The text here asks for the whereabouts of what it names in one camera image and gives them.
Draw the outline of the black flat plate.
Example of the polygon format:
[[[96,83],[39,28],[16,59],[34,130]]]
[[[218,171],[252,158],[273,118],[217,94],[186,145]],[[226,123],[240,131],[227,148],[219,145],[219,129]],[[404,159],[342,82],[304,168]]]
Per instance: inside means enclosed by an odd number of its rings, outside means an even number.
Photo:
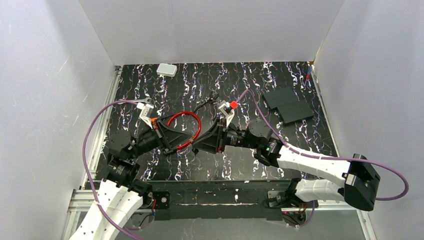
[[[292,88],[284,87],[262,94],[270,110],[275,111],[285,125],[314,117],[314,112],[305,99],[299,99]]]

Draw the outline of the silver open-end wrench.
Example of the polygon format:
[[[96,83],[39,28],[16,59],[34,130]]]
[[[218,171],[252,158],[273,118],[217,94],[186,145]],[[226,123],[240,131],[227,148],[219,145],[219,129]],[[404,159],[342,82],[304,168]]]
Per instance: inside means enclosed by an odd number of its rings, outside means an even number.
[[[142,98],[142,99],[135,99],[133,100],[135,103],[143,103],[143,104],[149,104],[151,102],[150,97]]]

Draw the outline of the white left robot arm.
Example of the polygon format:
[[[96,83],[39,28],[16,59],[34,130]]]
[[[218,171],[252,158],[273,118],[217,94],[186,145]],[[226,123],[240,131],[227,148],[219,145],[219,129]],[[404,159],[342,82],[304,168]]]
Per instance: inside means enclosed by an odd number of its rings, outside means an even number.
[[[126,130],[110,135],[107,175],[99,187],[92,187],[94,200],[72,240],[114,240],[119,233],[139,239],[135,230],[147,227],[156,216],[156,206],[163,193],[137,179],[140,165],[136,160],[153,149],[172,154],[191,142],[191,135],[174,130],[157,119],[148,121],[139,136]]]

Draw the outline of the grey handled pliers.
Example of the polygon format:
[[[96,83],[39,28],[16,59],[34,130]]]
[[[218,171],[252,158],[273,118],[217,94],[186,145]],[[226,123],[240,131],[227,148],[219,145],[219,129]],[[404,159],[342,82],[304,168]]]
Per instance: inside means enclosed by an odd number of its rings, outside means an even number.
[[[205,105],[216,105],[218,103],[219,94],[216,92],[211,92],[206,98],[200,101],[198,105],[192,111],[196,113],[199,109],[204,107]]]

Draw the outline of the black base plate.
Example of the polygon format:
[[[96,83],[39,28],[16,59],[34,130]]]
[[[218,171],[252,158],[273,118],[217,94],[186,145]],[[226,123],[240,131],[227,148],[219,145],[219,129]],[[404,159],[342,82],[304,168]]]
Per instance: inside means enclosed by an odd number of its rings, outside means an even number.
[[[287,200],[288,180],[150,181],[156,221],[180,219],[266,219],[305,215],[317,201]]]

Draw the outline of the red blue pen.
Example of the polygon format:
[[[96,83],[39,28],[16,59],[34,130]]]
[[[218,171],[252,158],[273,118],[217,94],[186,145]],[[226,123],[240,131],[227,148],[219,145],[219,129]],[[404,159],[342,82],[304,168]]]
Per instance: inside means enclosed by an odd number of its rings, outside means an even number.
[[[312,77],[311,77],[312,69],[313,69],[313,66],[312,65],[309,65],[308,66],[308,69],[307,69],[307,72],[306,72],[306,75],[305,75],[305,79],[304,79],[305,80],[304,85],[307,86],[308,88],[310,88],[312,86],[312,84],[311,84],[311,80],[312,80]]]

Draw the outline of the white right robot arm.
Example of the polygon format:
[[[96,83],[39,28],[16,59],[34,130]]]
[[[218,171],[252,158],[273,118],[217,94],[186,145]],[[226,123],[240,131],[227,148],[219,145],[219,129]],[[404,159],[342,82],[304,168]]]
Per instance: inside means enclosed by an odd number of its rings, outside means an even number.
[[[337,160],[283,144],[262,119],[250,122],[246,129],[235,127],[225,119],[216,119],[212,127],[192,143],[195,153],[217,154],[227,146],[253,149],[253,157],[265,166],[317,177],[316,180],[292,179],[284,192],[285,200],[342,201],[367,212],[375,207],[381,177],[366,159]]]

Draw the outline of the white rectangular box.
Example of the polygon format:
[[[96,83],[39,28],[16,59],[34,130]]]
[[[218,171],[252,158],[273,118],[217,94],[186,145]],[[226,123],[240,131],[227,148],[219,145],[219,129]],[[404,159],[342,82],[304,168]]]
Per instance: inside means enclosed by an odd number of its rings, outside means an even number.
[[[160,63],[157,67],[156,73],[159,76],[174,77],[177,73],[178,67],[173,64]]]

